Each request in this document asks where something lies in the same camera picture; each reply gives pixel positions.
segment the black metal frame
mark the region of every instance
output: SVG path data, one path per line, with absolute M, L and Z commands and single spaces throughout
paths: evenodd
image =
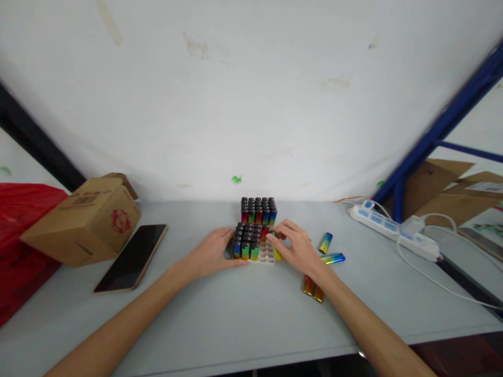
M 84 176 L 0 83 L 0 127 L 70 192 Z

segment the cardboard box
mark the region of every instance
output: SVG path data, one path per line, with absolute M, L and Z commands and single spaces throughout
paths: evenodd
M 503 177 L 482 172 L 458 180 L 447 190 L 436 195 L 415 214 L 441 213 L 450 216 L 461 226 L 485 210 L 503 201 Z M 447 219 L 431 216 L 427 225 L 451 226 Z
M 135 199 L 123 174 L 90 178 L 20 239 L 72 267 L 115 258 L 140 219 Z
M 460 161 L 426 160 L 407 179 L 403 218 L 407 219 L 411 215 L 441 213 L 452 217 L 456 225 L 460 226 L 503 201 L 503 190 L 498 193 L 498 186 L 495 186 L 503 183 L 502 176 L 482 172 L 459 179 L 473 165 Z M 387 202 L 390 208 L 392 208 L 392 201 L 393 198 Z M 451 226 L 447 219 L 439 216 L 428 217 L 426 224 Z

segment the power strip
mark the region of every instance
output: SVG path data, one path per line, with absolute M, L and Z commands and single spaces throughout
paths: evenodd
M 393 241 L 400 237 L 400 245 L 431 262 L 443 260 L 435 240 L 419 233 L 410 235 L 402 232 L 399 223 L 372 210 L 372 207 L 370 201 L 365 201 L 363 205 L 353 206 L 349 210 L 349 214 L 354 220 L 365 224 Z

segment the phone screen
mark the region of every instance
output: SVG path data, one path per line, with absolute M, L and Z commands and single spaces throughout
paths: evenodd
M 140 226 L 103 276 L 94 292 L 134 287 L 165 228 L 166 225 Z

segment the blue metal shelf frame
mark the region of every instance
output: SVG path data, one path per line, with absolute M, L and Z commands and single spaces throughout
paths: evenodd
M 444 139 L 463 118 L 484 98 L 503 77 L 503 43 L 493 50 L 475 74 L 451 101 L 447 109 L 433 122 L 426 134 L 419 140 L 402 163 L 395 169 L 373 200 L 384 203 L 392 195 L 393 219 L 403 222 L 403 198 L 405 181 L 437 147 L 445 147 L 473 154 L 489 160 L 503 162 L 503 156 L 478 149 L 445 142 Z

